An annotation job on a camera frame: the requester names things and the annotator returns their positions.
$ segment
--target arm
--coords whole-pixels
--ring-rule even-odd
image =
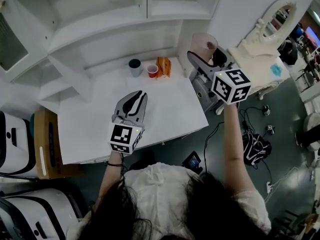
[[[113,165],[120,165],[122,163],[121,154],[119,152],[112,151],[110,159],[108,161]],[[107,165],[105,173],[102,179],[102,183],[99,190],[99,196],[95,202],[93,210],[96,211],[101,199],[104,197],[105,193],[117,182],[121,180],[121,167]]]
[[[224,107],[225,183],[234,194],[255,190],[244,163],[244,146],[235,104]]]

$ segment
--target black bag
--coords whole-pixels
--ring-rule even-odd
[[[242,135],[243,161],[248,166],[254,166],[271,153],[271,144],[259,134],[246,132]]]

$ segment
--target white shirt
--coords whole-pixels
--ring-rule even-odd
[[[140,217],[152,222],[152,240],[160,240],[167,235],[190,239],[180,220],[188,202],[185,187],[190,176],[198,177],[187,168],[160,162],[141,170],[130,170],[124,175],[125,185],[134,190],[132,195],[136,197]],[[236,194],[234,198],[252,221],[269,233],[271,222],[259,192],[244,191]],[[68,233],[67,240],[77,239],[75,233],[79,233],[80,228],[87,222],[88,220],[82,221],[77,228],[73,228],[71,231],[74,233]]]

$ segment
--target red plastic cup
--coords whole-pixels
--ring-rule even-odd
[[[151,64],[146,68],[146,71],[148,71],[150,78],[155,78],[157,76],[159,68],[156,64]]]

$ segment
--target gray floor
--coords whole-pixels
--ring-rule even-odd
[[[315,181],[310,181],[311,169],[307,168],[306,164],[310,166],[314,158],[312,152],[296,146],[294,133],[301,129],[307,114],[293,80],[288,79],[282,83],[275,91],[267,94],[264,100],[258,100],[255,95],[250,96],[240,104],[240,108],[252,106],[262,108],[264,104],[268,104],[271,108],[269,116],[264,116],[256,109],[249,109],[248,114],[256,132],[262,136],[266,132],[267,125],[275,126],[275,135],[264,137],[272,145],[271,155],[265,159],[265,162],[271,171],[273,183],[284,177],[292,167],[298,168],[298,173],[294,171],[281,182],[267,203],[269,217],[273,220],[281,216],[286,209],[297,214],[309,213],[314,201]],[[169,165],[181,165],[192,151],[196,151],[202,160],[201,166],[204,167],[205,139],[217,123],[224,120],[223,114],[217,116],[213,111],[208,112],[206,116],[209,122],[208,127],[184,139],[174,139],[166,142],[165,145],[158,144],[148,149],[154,152],[158,162]],[[223,125],[221,125],[216,135],[210,139],[206,149],[208,170],[221,181],[224,180],[223,133]],[[129,167],[140,159],[143,152],[143,149],[135,151],[133,155],[125,158],[125,164]],[[266,182],[271,180],[266,166],[261,162],[258,164],[258,169],[247,166],[247,170],[257,190],[265,198]],[[105,166],[102,163],[88,164],[85,165],[84,176],[70,178],[68,181],[79,187],[85,201],[89,203],[90,200],[97,198],[104,171]]]

